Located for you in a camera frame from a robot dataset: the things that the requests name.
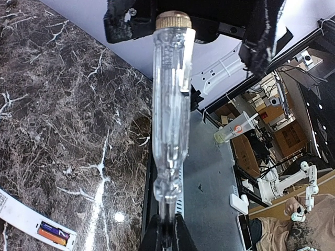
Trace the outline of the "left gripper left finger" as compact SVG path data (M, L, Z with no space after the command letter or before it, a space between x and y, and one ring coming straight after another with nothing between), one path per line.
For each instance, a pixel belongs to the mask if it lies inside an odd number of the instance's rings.
M157 1L108 1L103 18L107 42L115 44L153 34L156 16Z

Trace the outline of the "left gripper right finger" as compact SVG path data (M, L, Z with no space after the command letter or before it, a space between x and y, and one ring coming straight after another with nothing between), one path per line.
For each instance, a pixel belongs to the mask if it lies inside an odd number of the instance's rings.
M255 2L239 50L241 61L254 76L262 77L275 56L277 24L285 3L284 0Z

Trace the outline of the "clear handle screwdriver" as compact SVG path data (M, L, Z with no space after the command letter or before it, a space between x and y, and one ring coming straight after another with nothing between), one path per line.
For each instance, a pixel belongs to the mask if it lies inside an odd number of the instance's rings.
M154 196L162 224L172 225L181 192L178 171L188 154L191 71L196 31L190 17L163 12L153 33L152 154L157 167Z

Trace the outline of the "long white remote control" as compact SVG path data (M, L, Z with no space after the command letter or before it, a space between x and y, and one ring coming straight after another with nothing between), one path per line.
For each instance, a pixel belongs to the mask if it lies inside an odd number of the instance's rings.
M9 223L20 231L34 237L59 250L73 250L77 233L65 226L52 221L49 218L37 213L33 209L25 206L14 197L1 190L1 219ZM69 233L70 238L66 240L66 245L57 244L38 234L41 222L46 222L62 231Z

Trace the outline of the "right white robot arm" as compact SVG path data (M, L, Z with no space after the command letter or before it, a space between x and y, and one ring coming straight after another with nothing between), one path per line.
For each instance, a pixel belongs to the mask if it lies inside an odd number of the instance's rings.
M191 84L204 95L213 94L223 87L229 89L235 83L245 79L247 75L246 66L239 57L242 43L238 43L229 53L215 61L204 70L191 77Z

